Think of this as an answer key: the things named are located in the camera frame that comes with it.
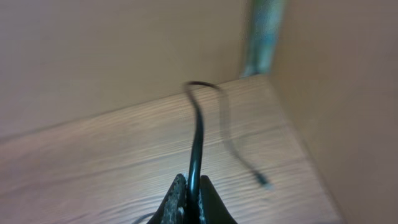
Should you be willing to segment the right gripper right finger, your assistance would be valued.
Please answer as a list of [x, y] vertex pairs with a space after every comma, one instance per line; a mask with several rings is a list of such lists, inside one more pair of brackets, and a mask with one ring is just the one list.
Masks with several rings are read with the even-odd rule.
[[207, 175], [200, 177], [200, 220], [206, 224], [237, 224]]

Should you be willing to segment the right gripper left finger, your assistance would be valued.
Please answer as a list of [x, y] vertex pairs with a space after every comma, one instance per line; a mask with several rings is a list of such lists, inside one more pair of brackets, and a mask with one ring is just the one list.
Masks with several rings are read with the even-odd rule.
[[186, 178], [177, 174], [157, 211], [147, 224], [183, 224], [186, 207]]

